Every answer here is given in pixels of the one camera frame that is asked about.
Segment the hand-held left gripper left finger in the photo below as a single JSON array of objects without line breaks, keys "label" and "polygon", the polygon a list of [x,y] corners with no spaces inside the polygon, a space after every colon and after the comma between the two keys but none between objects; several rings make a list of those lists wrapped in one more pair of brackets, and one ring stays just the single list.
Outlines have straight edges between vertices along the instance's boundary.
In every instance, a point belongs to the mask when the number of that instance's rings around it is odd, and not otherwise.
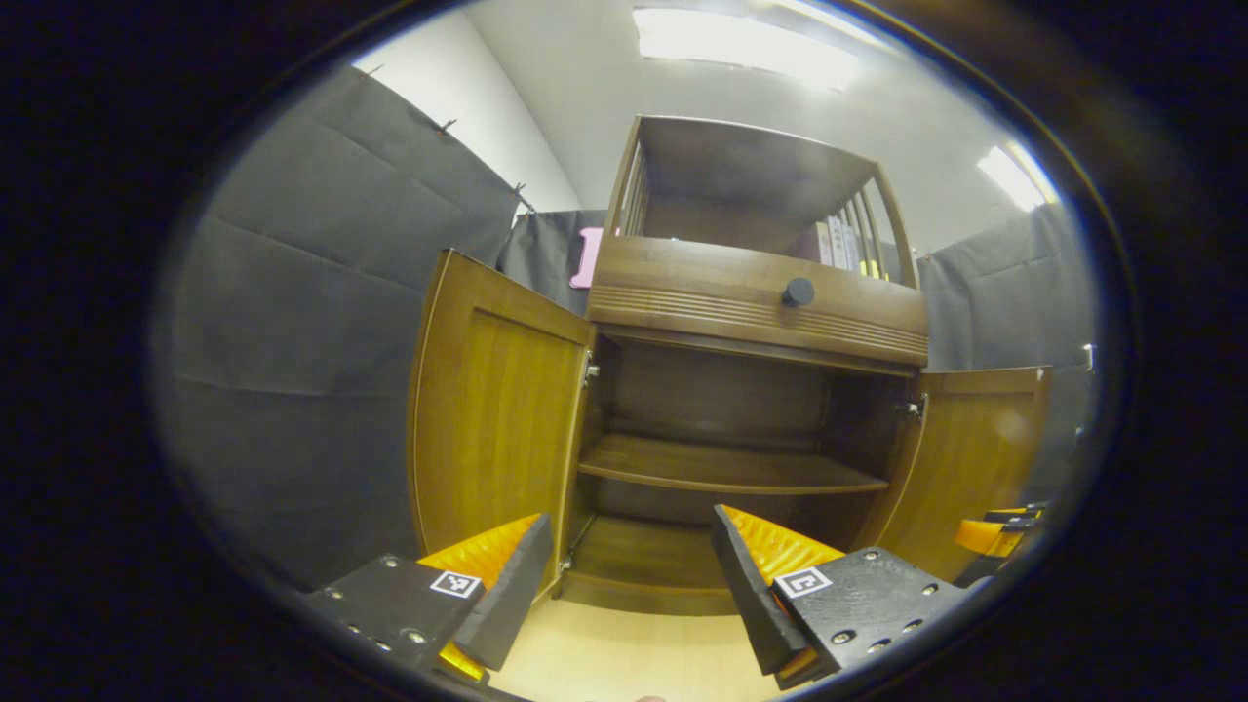
[{"label": "hand-held left gripper left finger", "polygon": [[533,513],[421,560],[382,555],[303,600],[338,635],[414,675],[487,683],[505,663],[553,552],[550,515]]}]

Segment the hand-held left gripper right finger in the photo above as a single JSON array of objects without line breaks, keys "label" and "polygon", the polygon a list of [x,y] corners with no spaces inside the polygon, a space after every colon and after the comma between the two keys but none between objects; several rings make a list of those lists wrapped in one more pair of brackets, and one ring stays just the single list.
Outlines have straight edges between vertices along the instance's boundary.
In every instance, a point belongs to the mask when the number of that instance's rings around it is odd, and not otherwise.
[{"label": "hand-held left gripper right finger", "polygon": [[882,657],[968,597],[871,546],[842,552],[728,505],[713,550],[763,675],[780,690]]}]

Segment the wooden cabinet door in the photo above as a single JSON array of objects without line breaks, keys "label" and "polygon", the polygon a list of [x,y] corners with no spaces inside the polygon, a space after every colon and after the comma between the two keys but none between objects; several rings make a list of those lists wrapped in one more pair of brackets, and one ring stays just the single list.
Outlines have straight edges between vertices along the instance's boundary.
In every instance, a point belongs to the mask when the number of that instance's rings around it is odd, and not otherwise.
[{"label": "wooden cabinet door", "polygon": [[978,555],[956,543],[963,520],[1022,503],[1048,416],[1053,370],[919,373],[899,443],[855,550],[881,547],[953,582]]},{"label": "wooden cabinet door", "polygon": [[411,360],[411,518],[426,555],[550,517],[540,596],[562,582],[597,325],[446,249]]}]

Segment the wooden double-door shoe cabinet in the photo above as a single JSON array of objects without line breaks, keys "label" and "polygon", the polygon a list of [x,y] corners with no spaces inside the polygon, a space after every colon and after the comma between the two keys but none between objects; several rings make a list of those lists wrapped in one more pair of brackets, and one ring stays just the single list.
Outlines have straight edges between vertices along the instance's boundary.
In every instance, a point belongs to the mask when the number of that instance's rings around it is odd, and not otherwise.
[{"label": "wooden double-door shoe cabinet", "polygon": [[[874,214],[874,205],[881,214]],[[909,240],[884,167],[874,160],[758,126],[639,115],[612,187],[602,244],[607,236],[656,237],[821,265],[814,225],[830,216],[855,229],[860,257],[879,259],[882,266],[879,217],[896,246]],[[911,255],[899,252],[899,274],[887,272],[889,284],[924,294]],[[931,344],[929,302],[924,294]],[[587,307],[574,314],[590,321]],[[924,368],[892,376],[618,339],[598,325],[594,355],[602,373],[587,387],[567,555],[553,595],[678,616],[735,612],[713,555],[715,505],[758,513],[847,551],[855,550],[882,490],[748,496],[623,483],[582,473],[584,450],[607,433],[791,450],[821,453],[887,481],[885,465],[902,418],[897,405],[919,373],[948,372],[931,371],[930,347]]]}]

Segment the wooden inner cabinet shelf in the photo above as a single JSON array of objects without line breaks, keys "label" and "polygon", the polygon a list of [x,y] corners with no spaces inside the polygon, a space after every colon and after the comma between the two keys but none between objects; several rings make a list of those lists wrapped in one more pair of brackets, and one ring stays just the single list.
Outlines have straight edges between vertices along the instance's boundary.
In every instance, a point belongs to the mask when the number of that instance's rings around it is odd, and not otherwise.
[{"label": "wooden inner cabinet shelf", "polygon": [[675,443],[622,433],[607,433],[584,450],[578,470],[623,483],[748,496],[864,493],[890,485],[821,453]]}]

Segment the small ceiling light panel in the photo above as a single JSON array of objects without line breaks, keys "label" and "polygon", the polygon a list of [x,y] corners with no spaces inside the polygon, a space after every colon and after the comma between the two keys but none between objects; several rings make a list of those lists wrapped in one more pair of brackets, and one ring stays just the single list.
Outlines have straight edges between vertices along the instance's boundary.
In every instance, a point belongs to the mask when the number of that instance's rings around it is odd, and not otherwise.
[{"label": "small ceiling light panel", "polygon": [[1016,139],[990,147],[977,161],[977,169],[1022,214],[1062,201],[1048,174]]}]

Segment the wooden grooved drawer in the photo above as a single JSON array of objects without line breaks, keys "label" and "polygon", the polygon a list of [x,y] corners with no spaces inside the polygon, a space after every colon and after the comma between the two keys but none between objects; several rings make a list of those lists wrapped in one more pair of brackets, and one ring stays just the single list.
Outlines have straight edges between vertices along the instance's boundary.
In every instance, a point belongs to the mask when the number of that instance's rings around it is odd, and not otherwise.
[{"label": "wooden grooved drawer", "polygon": [[[806,277],[814,302],[789,309]],[[909,376],[929,361],[924,294],[779,254],[607,236],[587,315],[607,336]]]}]

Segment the long ceiling light panel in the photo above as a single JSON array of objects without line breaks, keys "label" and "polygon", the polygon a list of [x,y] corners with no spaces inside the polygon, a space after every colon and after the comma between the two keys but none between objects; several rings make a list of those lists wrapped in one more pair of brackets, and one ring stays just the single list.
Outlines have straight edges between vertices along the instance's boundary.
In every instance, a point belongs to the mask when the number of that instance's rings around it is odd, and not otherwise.
[{"label": "long ceiling light panel", "polygon": [[644,59],[754,67],[832,92],[859,74],[859,59],[846,49],[758,19],[674,7],[634,9],[631,19]]}]

